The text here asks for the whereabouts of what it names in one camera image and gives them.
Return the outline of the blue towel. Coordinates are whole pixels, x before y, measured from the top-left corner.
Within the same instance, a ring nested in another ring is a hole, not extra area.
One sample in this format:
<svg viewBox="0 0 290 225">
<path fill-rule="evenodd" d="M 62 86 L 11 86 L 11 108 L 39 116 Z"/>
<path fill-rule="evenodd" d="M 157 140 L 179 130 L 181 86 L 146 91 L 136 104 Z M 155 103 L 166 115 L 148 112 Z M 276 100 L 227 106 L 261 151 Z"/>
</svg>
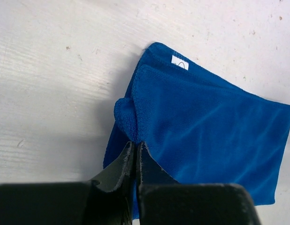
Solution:
<svg viewBox="0 0 290 225">
<path fill-rule="evenodd" d="M 116 101 L 114 118 L 104 167 L 128 141 L 146 142 L 180 183 L 236 183 L 255 205 L 275 203 L 290 105 L 246 92 L 155 42 Z"/>
</svg>

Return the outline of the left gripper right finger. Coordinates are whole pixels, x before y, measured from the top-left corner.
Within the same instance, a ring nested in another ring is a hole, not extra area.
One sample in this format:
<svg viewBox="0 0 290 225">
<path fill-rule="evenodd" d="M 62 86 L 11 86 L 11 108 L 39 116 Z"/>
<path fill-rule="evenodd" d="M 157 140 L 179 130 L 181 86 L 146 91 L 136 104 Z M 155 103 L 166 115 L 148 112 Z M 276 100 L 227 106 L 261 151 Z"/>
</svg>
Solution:
<svg viewBox="0 0 290 225">
<path fill-rule="evenodd" d="M 137 149 L 137 204 L 140 224 L 163 225 L 174 206 L 171 196 L 178 185 L 151 156 L 146 142 Z"/>
</svg>

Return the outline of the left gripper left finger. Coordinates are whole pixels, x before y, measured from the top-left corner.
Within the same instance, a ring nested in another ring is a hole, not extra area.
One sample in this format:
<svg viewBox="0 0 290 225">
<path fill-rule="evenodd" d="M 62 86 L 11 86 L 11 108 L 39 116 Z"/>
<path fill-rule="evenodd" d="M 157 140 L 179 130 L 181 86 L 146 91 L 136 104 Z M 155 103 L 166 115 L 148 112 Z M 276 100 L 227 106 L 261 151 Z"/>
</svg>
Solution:
<svg viewBox="0 0 290 225">
<path fill-rule="evenodd" d="M 132 224 L 135 162 L 135 145 L 127 142 L 118 158 L 91 180 L 87 224 Z"/>
</svg>

